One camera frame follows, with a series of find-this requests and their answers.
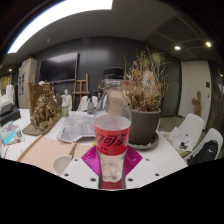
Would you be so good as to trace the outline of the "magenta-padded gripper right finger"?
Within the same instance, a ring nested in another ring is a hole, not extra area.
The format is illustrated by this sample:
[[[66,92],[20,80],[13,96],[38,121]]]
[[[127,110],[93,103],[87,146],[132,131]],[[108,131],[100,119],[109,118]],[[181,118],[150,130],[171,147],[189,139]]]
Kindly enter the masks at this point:
[[[140,188],[163,177],[149,157],[142,157],[132,147],[127,148],[123,173],[126,189]]]

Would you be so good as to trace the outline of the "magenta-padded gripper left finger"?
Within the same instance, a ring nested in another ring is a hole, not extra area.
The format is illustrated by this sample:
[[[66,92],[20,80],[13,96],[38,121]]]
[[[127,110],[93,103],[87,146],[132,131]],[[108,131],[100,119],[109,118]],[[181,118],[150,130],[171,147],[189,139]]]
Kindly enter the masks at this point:
[[[92,147],[80,158],[73,158],[61,177],[84,188],[98,189],[100,174],[100,159]]]

